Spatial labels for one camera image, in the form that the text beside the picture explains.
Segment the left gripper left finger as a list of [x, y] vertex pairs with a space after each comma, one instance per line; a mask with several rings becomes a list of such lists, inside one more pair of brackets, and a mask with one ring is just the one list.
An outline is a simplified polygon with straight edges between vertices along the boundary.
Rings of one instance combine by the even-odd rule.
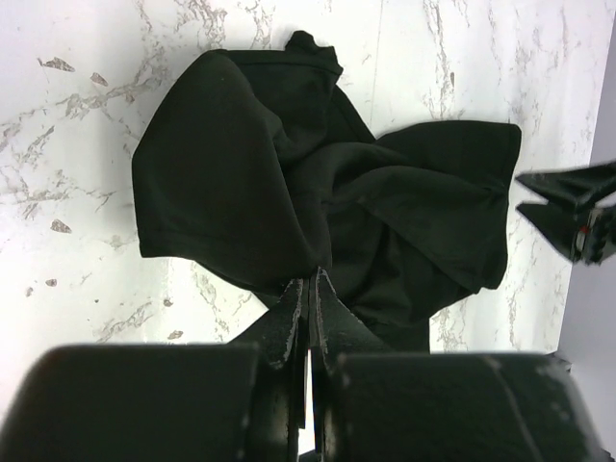
[[307, 283], [293, 280], [275, 306], [230, 342], [239, 363], [225, 385], [230, 461], [296, 461], [306, 421]]

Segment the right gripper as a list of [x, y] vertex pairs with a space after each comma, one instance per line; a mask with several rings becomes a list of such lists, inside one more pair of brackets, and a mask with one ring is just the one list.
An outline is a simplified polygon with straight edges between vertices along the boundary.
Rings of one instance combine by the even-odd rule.
[[516, 181], [550, 202], [523, 202], [516, 210], [562, 257], [574, 264], [601, 265], [615, 254], [614, 161], [521, 173]]

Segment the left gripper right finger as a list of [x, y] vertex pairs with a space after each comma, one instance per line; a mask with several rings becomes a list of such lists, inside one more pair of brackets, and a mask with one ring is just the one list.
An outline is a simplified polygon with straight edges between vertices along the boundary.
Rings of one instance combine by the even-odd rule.
[[341, 302], [327, 273], [311, 278], [308, 326], [320, 461], [399, 460], [399, 356]]

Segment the black t-shirt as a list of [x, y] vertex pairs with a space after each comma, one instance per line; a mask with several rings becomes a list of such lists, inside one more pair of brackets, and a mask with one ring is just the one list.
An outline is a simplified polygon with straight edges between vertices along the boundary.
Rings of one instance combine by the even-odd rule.
[[343, 304], [401, 351], [507, 267], [519, 126], [419, 123], [374, 136], [331, 47], [211, 50], [171, 87], [132, 159], [141, 255], [198, 263], [272, 306], [325, 270]]

